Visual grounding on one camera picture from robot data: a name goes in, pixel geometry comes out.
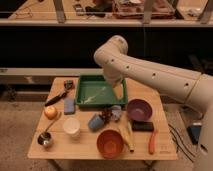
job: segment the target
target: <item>cable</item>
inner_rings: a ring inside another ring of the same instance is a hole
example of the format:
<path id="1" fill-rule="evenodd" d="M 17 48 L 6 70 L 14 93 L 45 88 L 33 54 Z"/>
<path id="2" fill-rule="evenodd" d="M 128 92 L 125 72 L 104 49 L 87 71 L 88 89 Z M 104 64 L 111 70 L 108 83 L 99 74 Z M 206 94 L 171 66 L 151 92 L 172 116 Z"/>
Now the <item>cable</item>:
<path id="1" fill-rule="evenodd" d="M 190 156 L 184 151 L 184 149 L 180 146 L 180 144 L 177 141 L 177 138 L 175 136 L 175 134 L 170 130 L 170 132 L 172 133 L 173 137 L 173 141 L 176 143 L 176 145 L 181 149 L 181 151 L 184 153 L 184 155 L 192 162 L 194 163 L 194 160 L 190 158 Z"/>
<path id="2" fill-rule="evenodd" d="M 173 141 L 175 142 L 175 144 L 177 145 L 176 153 L 178 153 L 180 145 L 179 145 L 179 143 L 178 143 L 177 137 L 175 136 L 175 134 L 174 134 L 171 130 L 170 130 L 170 132 L 171 132 L 171 134 L 173 135 L 172 140 L 173 140 Z"/>
<path id="3" fill-rule="evenodd" d="M 183 140 L 181 139 L 180 137 L 180 134 L 178 133 L 178 131 L 170 124 L 168 124 L 170 128 L 172 128 L 174 130 L 174 132 L 177 134 L 178 138 L 180 139 L 182 145 L 184 146 L 184 148 L 193 156 L 193 157 L 196 157 L 195 154 L 193 154 L 187 147 L 186 145 L 184 144 Z"/>

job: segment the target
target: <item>purple bowl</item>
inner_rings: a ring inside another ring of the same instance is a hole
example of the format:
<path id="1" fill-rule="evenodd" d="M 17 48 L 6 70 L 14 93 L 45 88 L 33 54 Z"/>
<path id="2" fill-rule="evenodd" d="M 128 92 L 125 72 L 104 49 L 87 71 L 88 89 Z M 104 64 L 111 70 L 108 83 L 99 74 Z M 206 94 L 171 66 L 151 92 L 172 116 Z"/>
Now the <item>purple bowl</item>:
<path id="1" fill-rule="evenodd" d="M 152 116 L 152 107 L 148 102 L 141 99 L 129 101 L 126 110 L 130 119 L 139 122 L 146 122 Z"/>

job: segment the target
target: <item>metal cup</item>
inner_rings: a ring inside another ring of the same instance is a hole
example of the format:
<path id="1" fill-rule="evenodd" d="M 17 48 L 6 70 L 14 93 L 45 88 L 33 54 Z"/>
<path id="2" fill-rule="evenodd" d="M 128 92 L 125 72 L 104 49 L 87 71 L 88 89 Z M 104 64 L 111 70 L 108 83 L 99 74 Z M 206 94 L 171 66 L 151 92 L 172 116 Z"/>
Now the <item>metal cup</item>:
<path id="1" fill-rule="evenodd" d="M 53 139 L 49 132 L 42 132 L 39 135 L 37 141 L 38 141 L 38 144 L 42 145 L 44 148 L 49 148 L 53 144 Z"/>
<path id="2" fill-rule="evenodd" d="M 104 120 L 100 117 L 100 115 L 97 114 L 94 114 L 93 117 L 88 122 L 88 127 L 93 132 L 101 129 L 104 125 L 105 125 Z"/>

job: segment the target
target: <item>red handle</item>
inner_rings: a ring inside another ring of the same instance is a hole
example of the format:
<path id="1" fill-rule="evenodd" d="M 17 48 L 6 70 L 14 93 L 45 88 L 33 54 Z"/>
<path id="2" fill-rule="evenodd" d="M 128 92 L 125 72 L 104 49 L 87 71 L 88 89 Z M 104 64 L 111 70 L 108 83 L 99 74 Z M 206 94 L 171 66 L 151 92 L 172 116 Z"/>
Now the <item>red handle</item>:
<path id="1" fill-rule="evenodd" d="M 149 139 L 149 154 L 154 154 L 155 153 L 155 136 L 158 133 L 157 130 L 154 130 L 152 132 L 152 135 Z"/>

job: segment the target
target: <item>table leg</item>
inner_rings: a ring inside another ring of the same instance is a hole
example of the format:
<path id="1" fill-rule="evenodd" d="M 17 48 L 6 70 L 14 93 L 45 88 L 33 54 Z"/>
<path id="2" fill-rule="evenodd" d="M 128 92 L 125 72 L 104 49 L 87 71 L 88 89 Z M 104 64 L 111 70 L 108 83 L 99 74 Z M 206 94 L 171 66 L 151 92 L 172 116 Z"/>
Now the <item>table leg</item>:
<path id="1" fill-rule="evenodd" d="M 155 167 L 156 163 L 157 163 L 157 160 L 153 160 L 153 161 L 149 164 L 148 170 L 149 170 L 149 171 L 154 171 L 154 170 L 155 170 L 154 167 Z"/>
<path id="2" fill-rule="evenodd" d="M 50 163 L 55 170 L 57 170 L 57 171 L 61 171 L 62 170 L 61 167 L 58 165 L 58 163 L 55 160 L 47 159 L 47 162 Z"/>
<path id="3" fill-rule="evenodd" d="M 147 163 L 144 160 L 142 162 L 147 166 L 148 171 L 154 171 L 155 170 L 154 167 L 157 163 L 157 160 L 153 160 L 153 161 L 151 161 L 151 163 Z"/>

